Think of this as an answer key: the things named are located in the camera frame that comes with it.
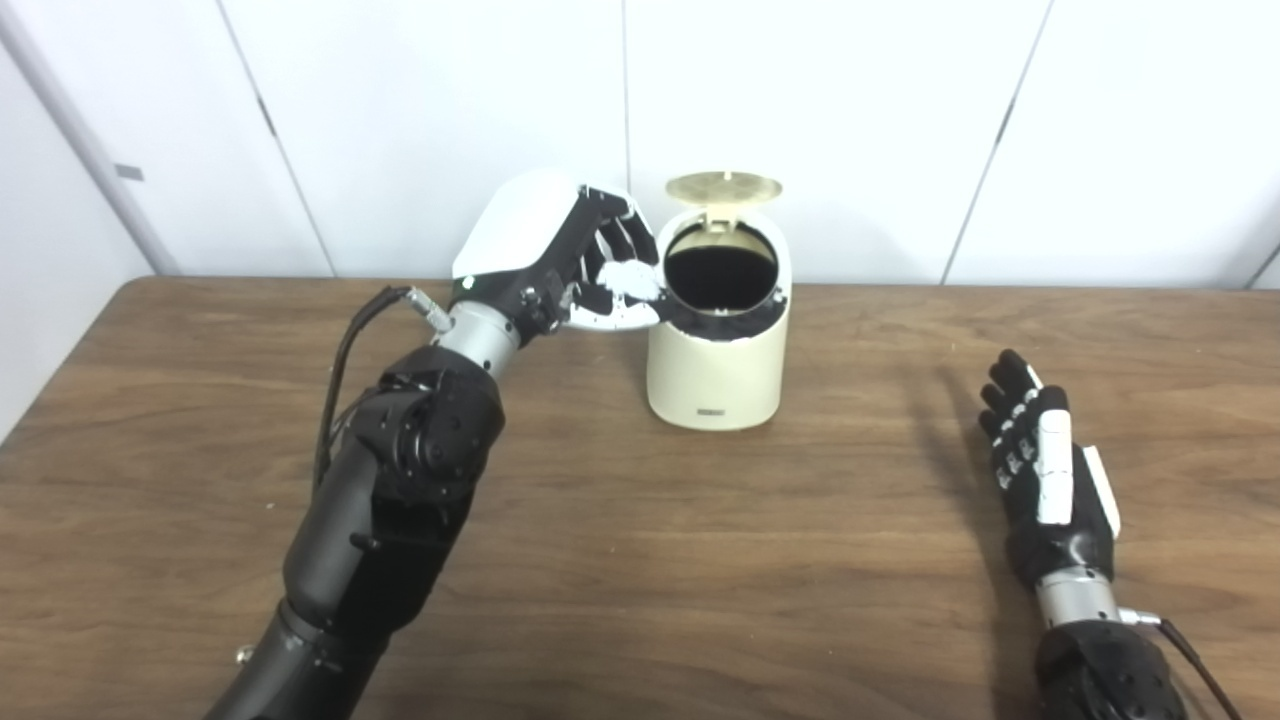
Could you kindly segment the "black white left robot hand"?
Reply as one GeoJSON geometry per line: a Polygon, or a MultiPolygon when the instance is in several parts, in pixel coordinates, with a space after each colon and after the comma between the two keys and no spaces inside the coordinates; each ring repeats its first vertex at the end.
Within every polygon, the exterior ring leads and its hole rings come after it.
{"type": "Polygon", "coordinates": [[[503,183],[452,266],[452,301],[497,310],[521,345],[563,327],[636,331],[678,315],[639,205],[558,170],[503,183]]]}

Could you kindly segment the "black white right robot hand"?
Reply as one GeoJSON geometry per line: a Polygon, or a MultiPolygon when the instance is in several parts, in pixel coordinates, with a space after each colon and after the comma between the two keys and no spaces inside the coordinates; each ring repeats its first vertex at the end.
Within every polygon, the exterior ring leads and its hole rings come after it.
{"type": "Polygon", "coordinates": [[[1009,564],[1033,587],[1053,571],[1083,568],[1114,579],[1121,519],[1100,451],[1080,445],[1064,387],[1046,383],[1015,350],[1004,350],[980,389],[980,429],[1009,532],[1009,564]]]}

